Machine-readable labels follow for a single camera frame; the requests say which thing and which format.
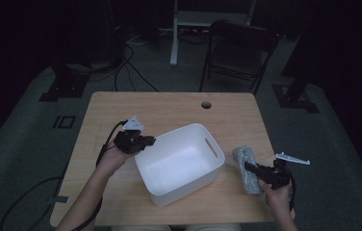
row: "person's left hand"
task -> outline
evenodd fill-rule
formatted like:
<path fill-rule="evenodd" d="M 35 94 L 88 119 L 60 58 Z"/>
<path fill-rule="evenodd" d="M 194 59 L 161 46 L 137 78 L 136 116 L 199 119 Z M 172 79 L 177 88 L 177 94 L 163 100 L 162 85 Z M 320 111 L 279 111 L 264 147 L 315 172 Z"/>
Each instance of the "person's left hand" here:
<path fill-rule="evenodd" d="M 127 159 L 134 157 L 136 154 L 126 154 L 120 151 L 111 141 L 96 169 L 109 178 L 124 165 Z"/>

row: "person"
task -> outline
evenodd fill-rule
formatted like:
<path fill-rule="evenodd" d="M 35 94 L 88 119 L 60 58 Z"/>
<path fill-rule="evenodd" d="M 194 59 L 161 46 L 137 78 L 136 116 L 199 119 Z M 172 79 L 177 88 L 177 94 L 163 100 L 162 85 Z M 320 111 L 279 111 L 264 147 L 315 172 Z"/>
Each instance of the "person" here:
<path fill-rule="evenodd" d="M 101 158 L 97 168 L 90 176 L 85 187 L 80 192 L 78 198 L 70 207 L 64 218 L 59 223 L 56 230 L 73 230 L 81 225 L 85 220 L 91 217 L 103 192 L 106 189 L 109 178 L 125 164 L 126 160 L 134 157 L 136 154 L 126 154 L 121 152 L 110 142 L 107 151 Z M 271 208 L 271 213 L 282 231 L 297 230 L 289 211 L 289 192 L 291 184 L 281 187 L 278 190 L 272 190 L 264 181 L 259 181 L 259 185 L 266 194 L 266 203 Z M 95 219 L 82 230 L 93 230 Z M 239 231 L 239 224 L 209 224 L 197 225 L 196 227 L 187 227 L 186 230 L 229 230 Z"/>

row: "bin handle hole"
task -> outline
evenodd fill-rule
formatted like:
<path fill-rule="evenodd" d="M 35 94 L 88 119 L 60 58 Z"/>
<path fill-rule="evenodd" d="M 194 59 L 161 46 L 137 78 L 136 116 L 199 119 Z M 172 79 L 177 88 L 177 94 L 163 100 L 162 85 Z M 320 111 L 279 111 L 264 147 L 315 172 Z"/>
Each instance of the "bin handle hole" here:
<path fill-rule="evenodd" d="M 209 148 L 211 148 L 211 151 L 214 153 L 216 157 L 218 157 L 217 151 L 215 151 L 215 148 L 212 146 L 212 144 L 208 141 L 208 139 L 205 138 L 206 143 L 208 144 Z"/>

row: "wooden table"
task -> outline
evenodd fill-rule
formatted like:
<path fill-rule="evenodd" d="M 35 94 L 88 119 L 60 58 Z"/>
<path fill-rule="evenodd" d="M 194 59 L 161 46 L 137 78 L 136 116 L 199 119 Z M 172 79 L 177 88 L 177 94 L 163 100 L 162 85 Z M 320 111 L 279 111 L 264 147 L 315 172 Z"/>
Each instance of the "wooden table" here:
<path fill-rule="evenodd" d="M 212 108 L 203 109 L 209 101 Z M 119 122 L 136 116 L 142 135 L 159 136 L 191 123 L 203 124 L 226 156 L 215 182 L 166 207 L 152 204 L 134 159 L 110 179 L 96 225 L 190 224 L 270 221 L 263 195 L 245 193 L 232 159 L 235 147 L 249 145 L 256 161 L 272 165 L 271 142 L 249 93 L 96 92 L 73 150 L 51 224 L 57 226 L 94 170 L 102 144 Z"/>

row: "chair backrest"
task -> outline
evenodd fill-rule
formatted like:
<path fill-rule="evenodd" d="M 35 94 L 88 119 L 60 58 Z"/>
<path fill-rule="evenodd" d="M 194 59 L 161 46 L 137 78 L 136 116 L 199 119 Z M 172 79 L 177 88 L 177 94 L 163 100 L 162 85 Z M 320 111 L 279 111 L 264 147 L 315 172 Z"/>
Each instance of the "chair backrest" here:
<path fill-rule="evenodd" d="M 272 53 L 277 46 L 276 34 L 256 27 L 250 27 L 224 19 L 217 20 L 211 24 L 210 40 L 213 36 L 220 36 L 233 44 L 258 49 Z"/>

